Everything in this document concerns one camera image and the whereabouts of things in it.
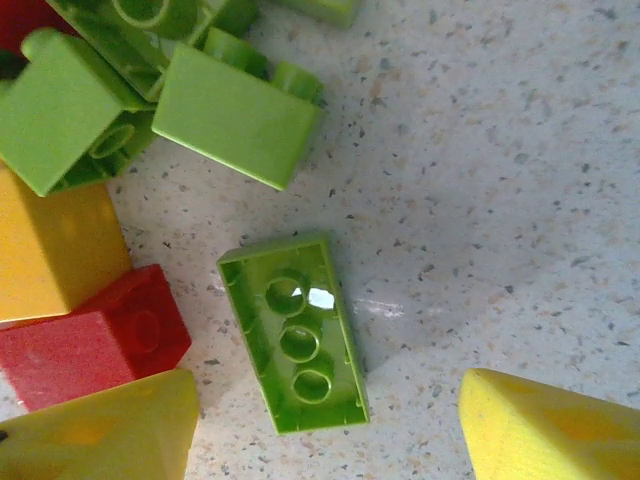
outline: white speckled surface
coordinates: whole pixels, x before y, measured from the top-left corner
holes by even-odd
[[[639,7],[365,0],[344,32],[264,7],[255,43],[328,89],[290,189],[164,140],[110,185],[194,338],[187,479],[472,478],[472,366],[640,407]],[[334,232],[372,423],[280,438],[215,262],[314,228]],[[20,413],[0,381],[0,417]]]

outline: lime green block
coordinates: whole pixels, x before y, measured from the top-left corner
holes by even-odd
[[[358,13],[360,0],[271,0],[336,27],[348,28]]]
[[[278,433],[367,423],[327,237],[232,250],[218,268]]]
[[[254,0],[47,0],[145,99],[156,102],[180,41],[200,48],[209,27],[241,36]]]
[[[0,89],[0,158],[40,196],[122,173],[154,139],[146,103],[87,42],[27,37],[31,63]]]
[[[278,190],[293,177],[322,117],[322,84],[211,29],[205,52],[178,45],[153,131]]]

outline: toy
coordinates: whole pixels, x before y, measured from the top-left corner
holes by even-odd
[[[0,323],[69,313],[131,270],[103,185],[40,198],[0,164],[0,205]]]
[[[0,423],[6,480],[183,480],[198,419],[173,370]]]
[[[159,265],[69,315],[0,330],[0,367],[29,411],[175,368],[191,345]]]
[[[199,48],[215,25],[243,35],[254,0],[47,0],[145,99],[155,102],[179,40]]]
[[[639,478],[640,410],[484,369],[459,409],[478,480]]]
[[[358,13],[360,0],[271,0],[310,17],[348,28]]]
[[[25,37],[43,27],[75,33],[45,0],[0,0],[0,50],[21,55]]]
[[[204,52],[178,45],[166,75],[154,132],[267,185],[286,188],[321,118],[322,84],[267,59],[212,28]]]
[[[79,38],[38,30],[0,90],[0,157],[40,196],[122,173],[154,139],[144,102]]]
[[[278,433],[368,422],[327,238],[232,250],[218,268]]]

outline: building block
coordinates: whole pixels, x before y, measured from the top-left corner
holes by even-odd
[[[69,313],[132,268],[103,185],[40,198],[0,164],[0,205],[0,323]]]
[[[0,0],[0,50],[21,55],[22,41],[43,27],[75,33],[45,0]]]
[[[232,250],[218,268],[278,433],[367,423],[327,237]]]
[[[175,368],[191,338],[159,265],[69,315],[0,330],[0,367],[29,411]]]
[[[319,123],[322,84],[212,28],[204,52],[178,45],[153,130],[278,190],[284,190]]]
[[[360,0],[271,0],[336,27],[348,28],[360,7]]]
[[[173,370],[0,423],[3,480],[183,480],[195,380]]]
[[[640,410],[471,369],[459,413],[478,480],[640,478]]]
[[[84,40],[38,30],[0,90],[0,157],[40,196],[122,173],[155,135],[142,100]]]
[[[146,100],[155,102],[176,41],[199,48],[212,25],[241,36],[254,0],[47,0]]]

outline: toy brick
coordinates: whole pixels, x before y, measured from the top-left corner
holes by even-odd
[[[218,268],[278,433],[368,422],[327,238],[232,250]]]
[[[69,313],[131,270],[103,185],[35,195],[0,164],[0,323]]]
[[[217,26],[241,36],[254,0],[47,0],[145,99],[155,102],[176,41],[199,48]]]
[[[0,91],[0,156],[40,196],[122,173],[155,138],[142,100],[84,40],[38,30]]]
[[[322,117],[322,84],[212,28],[204,52],[178,45],[153,130],[278,190],[286,188]]]
[[[183,480],[195,380],[173,370],[0,423],[5,480]]]
[[[634,480],[640,410],[484,369],[459,413],[478,480]]]
[[[0,0],[0,50],[21,55],[20,44],[25,37],[43,27],[74,33],[45,0]]]
[[[360,7],[360,0],[271,0],[336,27],[348,28]]]
[[[0,343],[0,366],[32,411],[175,368],[191,338],[152,265],[69,315],[0,330]]]

